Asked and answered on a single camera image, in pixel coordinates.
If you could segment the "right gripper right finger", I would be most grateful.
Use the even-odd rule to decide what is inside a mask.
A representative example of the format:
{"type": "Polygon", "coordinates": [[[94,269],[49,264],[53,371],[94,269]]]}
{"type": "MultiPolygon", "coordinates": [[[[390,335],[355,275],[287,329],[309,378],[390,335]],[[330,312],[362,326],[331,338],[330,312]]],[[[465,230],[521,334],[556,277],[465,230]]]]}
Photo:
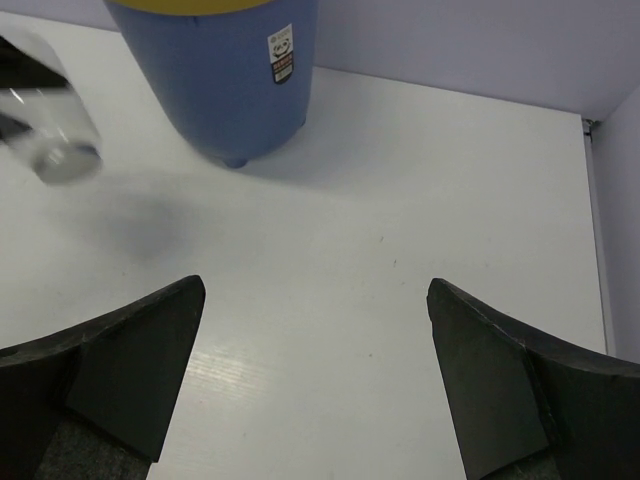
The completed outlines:
{"type": "Polygon", "coordinates": [[[435,278],[426,297],[469,479],[636,479],[639,366],[435,278]]]}

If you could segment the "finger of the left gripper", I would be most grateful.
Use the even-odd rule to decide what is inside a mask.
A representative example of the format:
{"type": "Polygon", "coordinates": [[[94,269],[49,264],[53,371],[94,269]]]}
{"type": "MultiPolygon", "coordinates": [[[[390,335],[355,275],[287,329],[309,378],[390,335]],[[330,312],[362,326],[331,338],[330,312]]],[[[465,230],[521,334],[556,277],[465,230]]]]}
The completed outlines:
{"type": "Polygon", "coordinates": [[[1,93],[13,90],[63,90],[68,80],[29,54],[23,52],[4,37],[1,38],[1,93]]]}

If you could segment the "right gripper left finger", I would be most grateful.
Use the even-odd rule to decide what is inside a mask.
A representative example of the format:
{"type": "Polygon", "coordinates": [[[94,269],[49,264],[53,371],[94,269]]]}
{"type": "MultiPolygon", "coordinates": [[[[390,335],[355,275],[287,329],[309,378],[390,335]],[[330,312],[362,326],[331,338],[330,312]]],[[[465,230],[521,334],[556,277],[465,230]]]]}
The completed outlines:
{"type": "Polygon", "coordinates": [[[161,456],[204,304],[204,283],[190,275],[2,349],[2,478],[146,478],[161,456]]]}

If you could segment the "clear bottle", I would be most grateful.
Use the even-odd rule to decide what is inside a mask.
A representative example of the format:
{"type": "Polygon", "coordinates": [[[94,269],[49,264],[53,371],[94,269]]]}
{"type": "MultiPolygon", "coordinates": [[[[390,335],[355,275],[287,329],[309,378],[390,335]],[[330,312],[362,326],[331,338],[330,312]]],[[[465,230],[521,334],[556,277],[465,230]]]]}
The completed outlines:
{"type": "Polygon", "coordinates": [[[99,132],[53,47],[18,27],[3,26],[2,37],[63,75],[68,88],[1,93],[1,143],[45,184],[69,184],[98,173],[99,132]]]}

